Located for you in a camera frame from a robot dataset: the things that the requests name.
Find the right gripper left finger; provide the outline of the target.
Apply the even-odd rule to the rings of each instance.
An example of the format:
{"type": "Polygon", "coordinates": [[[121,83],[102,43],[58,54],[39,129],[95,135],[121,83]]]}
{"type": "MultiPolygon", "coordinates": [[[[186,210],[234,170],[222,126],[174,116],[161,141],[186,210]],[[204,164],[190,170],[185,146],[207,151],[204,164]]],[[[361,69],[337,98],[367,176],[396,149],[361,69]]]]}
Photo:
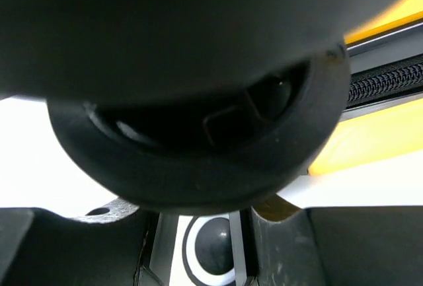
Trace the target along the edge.
{"type": "Polygon", "coordinates": [[[1,209],[2,285],[138,285],[157,214],[69,219],[40,208],[1,209]]]}

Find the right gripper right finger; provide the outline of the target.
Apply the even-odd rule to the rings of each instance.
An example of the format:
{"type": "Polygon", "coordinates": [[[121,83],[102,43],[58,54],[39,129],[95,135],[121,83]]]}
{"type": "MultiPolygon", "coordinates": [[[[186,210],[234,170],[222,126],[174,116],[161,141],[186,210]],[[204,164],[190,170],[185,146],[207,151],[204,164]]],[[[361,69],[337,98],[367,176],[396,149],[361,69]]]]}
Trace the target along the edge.
{"type": "Polygon", "coordinates": [[[250,211],[259,285],[421,285],[422,207],[310,207],[273,197],[250,211]]]}

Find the yellow hard-shell suitcase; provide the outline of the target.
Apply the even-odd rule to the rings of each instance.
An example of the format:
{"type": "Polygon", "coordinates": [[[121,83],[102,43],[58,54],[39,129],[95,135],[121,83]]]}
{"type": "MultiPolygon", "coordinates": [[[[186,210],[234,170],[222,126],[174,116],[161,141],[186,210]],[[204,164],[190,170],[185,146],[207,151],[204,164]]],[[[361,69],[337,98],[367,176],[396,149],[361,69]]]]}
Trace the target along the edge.
{"type": "Polygon", "coordinates": [[[259,285],[250,211],[349,106],[422,86],[422,55],[366,67],[344,35],[396,0],[1,0],[1,94],[41,97],[59,144],[156,213],[138,285],[259,285]]]}

